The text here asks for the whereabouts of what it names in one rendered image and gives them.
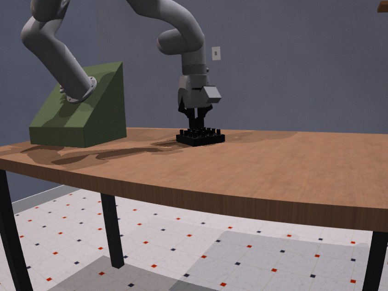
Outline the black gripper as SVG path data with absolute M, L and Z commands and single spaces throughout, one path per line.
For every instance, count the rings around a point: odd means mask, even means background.
M 197 128 L 204 129 L 204 117 L 208 111 L 213 109 L 211 103 L 205 103 L 200 90 L 192 90 L 192 88 L 202 88 L 202 86 L 210 86 L 209 77 L 206 74 L 185 74 L 179 79 L 178 111 L 189 118 L 189 128 L 196 131 Z M 194 108 L 197 108 L 198 117 L 196 118 Z

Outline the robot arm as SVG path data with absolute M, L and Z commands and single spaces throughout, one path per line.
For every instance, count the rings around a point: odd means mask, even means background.
M 209 72 L 206 68 L 205 36 L 186 8 L 172 0 L 126 1 L 136 14 L 163 20 L 176 28 L 161 33 L 157 47 L 166 55 L 182 55 L 183 75 Z M 54 38 L 69 3 L 70 0 L 31 0 L 32 17 L 22 29 L 21 40 L 58 81 L 60 93 L 65 92 L 68 102 L 74 104 L 89 97 L 97 81 L 88 77 L 69 49 Z M 218 103 L 222 98 L 215 86 L 192 90 L 200 90 L 205 103 Z

